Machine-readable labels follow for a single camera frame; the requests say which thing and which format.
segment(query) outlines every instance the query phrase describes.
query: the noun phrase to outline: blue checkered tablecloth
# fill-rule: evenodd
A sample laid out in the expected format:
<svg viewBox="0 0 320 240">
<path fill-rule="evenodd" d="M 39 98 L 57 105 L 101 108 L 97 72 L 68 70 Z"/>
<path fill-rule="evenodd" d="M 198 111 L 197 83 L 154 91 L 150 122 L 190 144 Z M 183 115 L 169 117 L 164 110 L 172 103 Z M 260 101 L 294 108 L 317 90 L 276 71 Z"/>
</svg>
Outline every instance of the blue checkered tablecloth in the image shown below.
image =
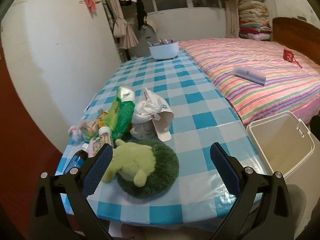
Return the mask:
<svg viewBox="0 0 320 240">
<path fill-rule="evenodd" d="M 243 166 L 265 173 L 242 123 L 228 102 L 196 63 L 180 51 L 174 60 L 156 61 L 143 57 L 121 65 L 90 104 L 86 118 L 97 118 L 99 108 L 108 110 L 119 85 L 135 90 L 136 102 L 147 87 L 169 103 L 174 112 L 172 139 L 166 144 L 177 154 L 179 177 L 167 192 L 147 200 L 130 197 L 114 180 L 100 182 L 88 201 L 98 217 L 140 225 L 188 224 L 228 213 L 235 197 L 226 190 L 210 160 L 210 146 L 219 142 Z M 70 140 L 56 175 L 84 142 Z M 66 196 L 63 202 L 73 213 Z"/>
</svg>

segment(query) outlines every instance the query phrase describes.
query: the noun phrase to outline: bed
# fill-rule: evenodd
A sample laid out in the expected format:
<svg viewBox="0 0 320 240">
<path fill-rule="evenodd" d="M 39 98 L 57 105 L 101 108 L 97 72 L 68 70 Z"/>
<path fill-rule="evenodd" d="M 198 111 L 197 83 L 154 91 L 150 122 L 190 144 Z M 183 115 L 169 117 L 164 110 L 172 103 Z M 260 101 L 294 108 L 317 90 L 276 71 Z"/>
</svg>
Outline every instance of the bed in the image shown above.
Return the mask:
<svg viewBox="0 0 320 240">
<path fill-rule="evenodd" d="M 309 123 L 320 110 L 320 30 L 291 18 L 273 20 L 273 42 L 203 39 L 180 42 L 246 126 L 289 110 Z M 283 60 L 291 50 L 302 69 Z M 233 66 L 251 66 L 266 74 L 266 85 L 234 76 Z"/>
</svg>

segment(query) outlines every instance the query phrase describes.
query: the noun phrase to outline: stacked blankets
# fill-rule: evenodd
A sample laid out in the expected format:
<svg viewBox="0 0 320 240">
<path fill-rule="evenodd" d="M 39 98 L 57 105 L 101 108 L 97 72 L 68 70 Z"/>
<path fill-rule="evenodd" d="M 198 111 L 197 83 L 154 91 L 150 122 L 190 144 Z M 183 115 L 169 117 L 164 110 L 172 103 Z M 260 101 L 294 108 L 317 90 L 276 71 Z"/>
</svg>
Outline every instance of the stacked blankets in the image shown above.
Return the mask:
<svg viewBox="0 0 320 240">
<path fill-rule="evenodd" d="M 256 41 L 269 41 L 269 11 L 265 0 L 239 0 L 240 37 Z"/>
</svg>

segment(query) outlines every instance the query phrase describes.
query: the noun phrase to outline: green snack bag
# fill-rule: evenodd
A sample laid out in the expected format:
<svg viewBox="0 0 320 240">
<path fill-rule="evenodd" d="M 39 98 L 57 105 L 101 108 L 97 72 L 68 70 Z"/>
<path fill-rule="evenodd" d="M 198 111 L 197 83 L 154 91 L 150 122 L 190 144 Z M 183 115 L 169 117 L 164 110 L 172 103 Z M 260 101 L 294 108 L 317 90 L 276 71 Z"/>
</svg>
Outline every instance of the green snack bag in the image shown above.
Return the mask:
<svg viewBox="0 0 320 240">
<path fill-rule="evenodd" d="M 102 119 L 103 124 L 107 127 L 110 127 L 111 130 L 114 130 L 117 121 L 118 121 L 118 101 L 115 99 L 112 103 L 111 108 L 108 111 L 108 114 Z"/>
<path fill-rule="evenodd" d="M 134 111 L 134 102 L 132 101 L 124 101 L 122 102 L 119 97 L 116 97 L 115 101 L 118 102 L 118 118 L 117 124 L 114 130 L 112 131 L 112 139 L 115 141 L 122 137 L 122 135 L 126 132 L 129 124 L 132 120 L 132 115 Z"/>
</svg>

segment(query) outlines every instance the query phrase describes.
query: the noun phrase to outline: bottle cap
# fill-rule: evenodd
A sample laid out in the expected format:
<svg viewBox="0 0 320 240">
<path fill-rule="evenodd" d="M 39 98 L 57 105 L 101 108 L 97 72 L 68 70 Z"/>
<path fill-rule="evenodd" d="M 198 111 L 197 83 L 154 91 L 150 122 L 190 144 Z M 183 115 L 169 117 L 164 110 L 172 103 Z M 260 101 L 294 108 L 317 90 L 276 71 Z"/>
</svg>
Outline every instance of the bottle cap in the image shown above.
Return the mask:
<svg viewBox="0 0 320 240">
<path fill-rule="evenodd" d="M 85 152 L 87 152 L 88 147 L 89 147 L 89 144 L 84 143 L 83 146 L 81 147 L 81 150 L 84 150 Z"/>
<path fill-rule="evenodd" d="M 99 136 L 102 135 L 103 133 L 109 133 L 111 135 L 111 129 L 110 127 L 107 127 L 107 126 L 103 126 L 99 129 Z"/>
</svg>

